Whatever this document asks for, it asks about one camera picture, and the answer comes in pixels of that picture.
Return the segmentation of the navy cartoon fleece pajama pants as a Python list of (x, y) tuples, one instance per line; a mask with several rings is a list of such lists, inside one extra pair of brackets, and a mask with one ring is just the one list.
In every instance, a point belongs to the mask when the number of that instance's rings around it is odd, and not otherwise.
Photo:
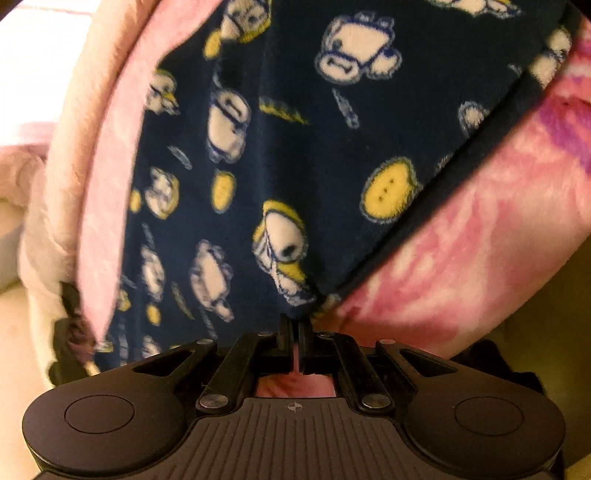
[(100, 371), (318, 310), (513, 88), (571, 44), (565, 1), (222, 1), (108, 115), (129, 147)]

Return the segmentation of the black garment on bed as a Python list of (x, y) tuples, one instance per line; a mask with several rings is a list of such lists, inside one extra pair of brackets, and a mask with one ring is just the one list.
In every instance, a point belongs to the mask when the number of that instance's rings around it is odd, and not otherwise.
[(94, 363), (95, 337), (83, 318), (80, 293), (71, 283), (61, 282), (64, 315), (53, 324), (52, 348), (55, 359), (48, 367), (53, 386), (91, 377), (99, 373)]

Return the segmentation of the pink rose pattern bed blanket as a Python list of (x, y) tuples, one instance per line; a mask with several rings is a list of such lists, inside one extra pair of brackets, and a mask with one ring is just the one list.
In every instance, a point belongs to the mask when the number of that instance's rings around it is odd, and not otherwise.
[[(161, 1), (110, 97), (83, 209), (78, 285), (110, 300), (128, 171), (114, 151), (132, 136), (108, 115), (125, 74), (146, 72), (222, 1)], [(590, 24), (568, 3), (570, 48), (535, 97), (513, 88), (409, 208), (388, 245), (338, 295), (300, 317), (363, 345), (382, 338), (451, 357), (494, 329), (567, 260), (590, 232)]]

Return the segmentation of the beige and grey folded duvet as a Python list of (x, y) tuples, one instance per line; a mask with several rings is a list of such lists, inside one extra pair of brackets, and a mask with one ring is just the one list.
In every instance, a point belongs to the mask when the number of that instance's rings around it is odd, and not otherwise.
[(28, 297), (34, 358), (46, 388), (55, 361), (53, 325), (65, 315), (61, 285), (75, 277), (90, 162), (116, 81), (156, 7), (154, 1), (98, 5), (47, 142), (47, 156), (32, 176), (17, 266)]

